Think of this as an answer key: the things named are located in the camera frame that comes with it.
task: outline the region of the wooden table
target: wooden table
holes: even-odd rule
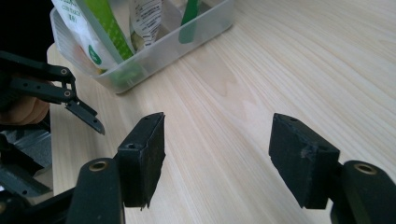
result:
[[[268,156],[274,113],[396,180],[396,1],[236,0],[233,27],[116,95],[57,49],[106,135],[51,108],[55,194],[81,165],[113,157],[144,116],[164,112],[166,158],[150,209],[127,223],[330,223],[300,209]]]

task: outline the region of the clear plastic bin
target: clear plastic bin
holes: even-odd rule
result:
[[[50,19],[56,47],[66,60],[110,91],[121,93],[222,33],[233,23],[233,0],[202,0],[201,10],[204,12],[180,26],[184,8],[185,3],[178,6],[172,0],[164,1],[163,10],[168,11],[163,16],[172,18],[164,18],[166,22],[162,24],[158,40],[101,75],[70,34],[56,9],[51,11]],[[180,37],[184,39],[182,42],[188,43],[180,43]]]

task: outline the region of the green logo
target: green logo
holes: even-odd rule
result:
[[[97,55],[97,53],[93,50],[91,45],[88,46],[88,52],[90,53],[91,59],[93,60],[94,63],[98,65],[102,63],[102,59],[100,59],[99,55]]]

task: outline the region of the light wood tabletop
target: light wood tabletop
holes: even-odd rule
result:
[[[131,90],[114,94],[69,67],[106,135],[52,105],[54,192],[117,152],[146,115],[165,114],[162,175],[127,223],[330,223],[301,209],[268,155],[274,113],[295,117],[396,180],[396,1],[236,0],[233,26]]]

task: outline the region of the translucent storage box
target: translucent storage box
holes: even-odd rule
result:
[[[74,40],[57,10],[53,9],[50,19],[55,44],[60,53],[83,74],[110,91],[121,93],[222,33],[233,23],[233,0],[202,0],[200,15],[180,26],[186,2],[163,1],[163,17],[168,18],[163,19],[157,41],[101,75]]]

